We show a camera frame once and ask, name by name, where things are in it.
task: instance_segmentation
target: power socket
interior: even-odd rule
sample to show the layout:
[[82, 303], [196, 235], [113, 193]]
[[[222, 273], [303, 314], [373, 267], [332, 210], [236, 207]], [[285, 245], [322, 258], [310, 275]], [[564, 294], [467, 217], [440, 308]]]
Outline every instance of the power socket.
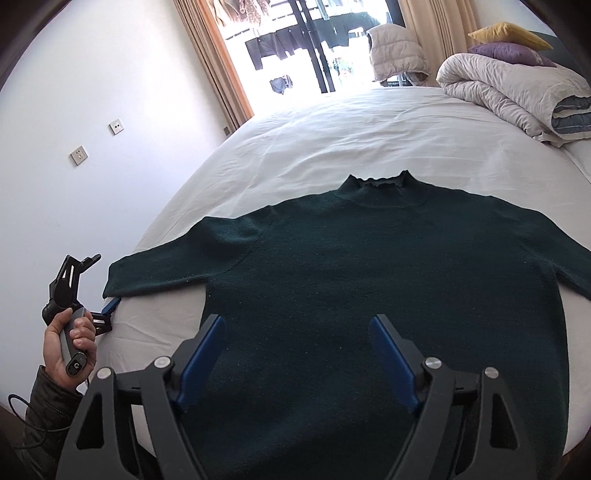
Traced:
[[82, 145], [75, 149], [70, 154], [70, 156], [76, 162], [76, 165], [80, 165], [88, 158], [88, 154], [86, 153], [86, 150], [84, 150], [84, 147], [82, 147]]
[[111, 130], [113, 131], [113, 135], [117, 135], [124, 128], [123, 124], [121, 123], [121, 120], [119, 120], [119, 119], [115, 120], [114, 122], [111, 122], [109, 124], [109, 126], [111, 127]]

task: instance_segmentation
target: folded duvet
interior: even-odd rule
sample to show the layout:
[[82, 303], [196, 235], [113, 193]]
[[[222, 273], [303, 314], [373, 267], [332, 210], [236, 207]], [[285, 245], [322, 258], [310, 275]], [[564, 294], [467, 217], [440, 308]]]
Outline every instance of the folded duvet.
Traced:
[[591, 88], [560, 65], [513, 65], [457, 53], [443, 62], [437, 81], [446, 94], [488, 108], [536, 140], [559, 147], [591, 138]]

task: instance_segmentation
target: dark green sweater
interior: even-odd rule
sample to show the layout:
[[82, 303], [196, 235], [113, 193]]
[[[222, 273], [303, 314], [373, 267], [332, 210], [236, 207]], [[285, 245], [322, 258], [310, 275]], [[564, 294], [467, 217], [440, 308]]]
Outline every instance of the dark green sweater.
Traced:
[[206, 282], [229, 345], [183, 424], [212, 480], [385, 478], [412, 419], [369, 344], [377, 313], [453, 369], [497, 367], [547, 479], [569, 405], [557, 278], [591, 297], [591, 252], [544, 215], [405, 171], [206, 217], [111, 265], [105, 295]]

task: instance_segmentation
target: jacket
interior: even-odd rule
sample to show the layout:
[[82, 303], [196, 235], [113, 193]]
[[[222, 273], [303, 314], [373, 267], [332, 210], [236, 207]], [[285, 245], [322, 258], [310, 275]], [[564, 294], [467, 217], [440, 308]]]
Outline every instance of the jacket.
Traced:
[[430, 75], [423, 49], [410, 30], [400, 25], [383, 24], [368, 30], [369, 58], [377, 82], [406, 73], [413, 85], [424, 85]]
[[[25, 421], [39, 429], [55, 430], [67, 427], [72, 423], [80, 400], [80, 393], [59, 386], [45, 373], [45, 367], [39, 367]], [[47, 433], [45, 442], [40, 447], [17, 450], [21, 462], [30, 470], [31, 478], [53, 480], [56, 477], [57, 462], [67, 435], [67, 430]], [[25, 425], [23, 445], [32, 445], [42, 439], [43, 432]]]

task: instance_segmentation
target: glass door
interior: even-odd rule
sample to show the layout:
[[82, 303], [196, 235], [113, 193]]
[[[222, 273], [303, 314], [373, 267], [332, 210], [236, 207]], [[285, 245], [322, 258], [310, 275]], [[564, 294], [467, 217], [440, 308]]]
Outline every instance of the glass door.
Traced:
[[256, 114], [377, 88], [368, 29], [396, 23], [386, 0], [210, 0]]

